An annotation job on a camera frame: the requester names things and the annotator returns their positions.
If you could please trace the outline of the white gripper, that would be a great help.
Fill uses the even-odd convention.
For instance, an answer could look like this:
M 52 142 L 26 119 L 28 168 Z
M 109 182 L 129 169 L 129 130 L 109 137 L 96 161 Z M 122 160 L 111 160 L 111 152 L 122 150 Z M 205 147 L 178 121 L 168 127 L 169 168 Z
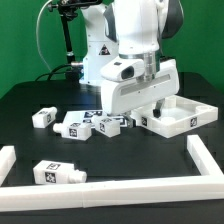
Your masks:
M 156 102 L 153 116 L 160 118 L 168 96 L 179 90 L 179 78 L 174 59 L 160 64 L 154 78 L 146 75 L 142 59 L 112 60 L 101 69 L 101 104 L 108 115 L 118 115 Z M 134 128 L 136 121 L 125 115 L 127 126 Z

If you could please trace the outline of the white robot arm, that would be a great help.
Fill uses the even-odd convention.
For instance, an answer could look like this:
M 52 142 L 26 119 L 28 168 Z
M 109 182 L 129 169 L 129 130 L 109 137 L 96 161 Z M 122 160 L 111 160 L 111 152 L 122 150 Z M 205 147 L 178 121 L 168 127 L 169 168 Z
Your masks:
M 103 111 L 129 126 L 131 111 L 150 103 L 160 117 L 165 99 L 179 90 L 176 61 L 162 57 L 161 40 L 182 26 L 180 0 L 114 0 L 81 12 L 88 50 L 80 82 L 98 88 Z

